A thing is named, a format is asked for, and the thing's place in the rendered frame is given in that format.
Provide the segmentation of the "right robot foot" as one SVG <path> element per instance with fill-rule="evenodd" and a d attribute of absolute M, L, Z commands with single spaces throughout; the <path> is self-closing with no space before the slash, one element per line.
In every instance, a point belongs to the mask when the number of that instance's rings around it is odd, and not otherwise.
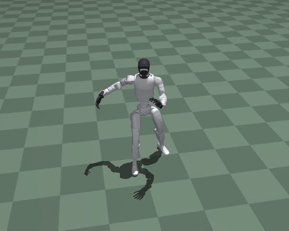
<path fill-rule="evenodd" d="M 133 175 L 138 175 L 139 171 L 138 171 L 137 163 L 136 164 L 134 163 L 134 165 L 132 163 L 132 170 L 131 171 L 132 171 Z"/>

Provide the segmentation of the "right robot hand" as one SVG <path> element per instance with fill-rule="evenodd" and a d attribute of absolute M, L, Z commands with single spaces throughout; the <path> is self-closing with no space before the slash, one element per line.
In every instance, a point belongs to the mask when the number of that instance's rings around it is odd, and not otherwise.
<path fill-rule="evenodd" d="M 101 91 L 100 94 L 99 94 L 99 96 L 98 96 L 97 99 L 96 99 L 95 104 L 96 104 L 96 106 L 97 106 L 98 109 L 100 109 L 100 108 L 99 108 L 99 103 L 100 103 L 101 99 L 104 98 L 103 94 L 104 94 L 104 91 Z"/>

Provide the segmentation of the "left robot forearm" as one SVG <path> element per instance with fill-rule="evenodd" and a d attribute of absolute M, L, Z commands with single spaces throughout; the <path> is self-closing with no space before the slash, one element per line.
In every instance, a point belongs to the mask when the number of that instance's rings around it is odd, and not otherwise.
<path fill-rule="evenodd" d="M 165 98 L 162 98 L 160 100 L 160 102 L 162 103 L 163 107 L 162 108 L 165 108 L 165 105 L 167 104 L 167 96 L 165 95 Z M 156 106 L 157 107 L 157 106 Z M 158 109 L 160 109 L 159 107 L 157 107 Z"/>

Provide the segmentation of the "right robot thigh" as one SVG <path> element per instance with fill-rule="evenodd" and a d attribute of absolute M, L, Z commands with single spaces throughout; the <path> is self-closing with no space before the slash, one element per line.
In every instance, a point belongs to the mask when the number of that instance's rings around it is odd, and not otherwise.
<path fill-rule="evenodd" d="M 139 133 L 141 128 L 141 116 L 139 110 L 135 110 L 130 114 L 131 130 L 132 130 L 132 145 L 140 148 Z"/>

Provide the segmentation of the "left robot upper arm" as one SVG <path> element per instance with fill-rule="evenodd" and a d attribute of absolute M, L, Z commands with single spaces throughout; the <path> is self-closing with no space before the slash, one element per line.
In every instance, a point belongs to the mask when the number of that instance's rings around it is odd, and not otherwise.
<path fill-rule="evenodd" d="M 157 88 L 160 93 L 159 100 L 161 100 L 162 98 L 165 98 L 165 88 L 164 88 L 163 80 L 160 77 L 154 76 L 154 81 L 158 85 Z"/>

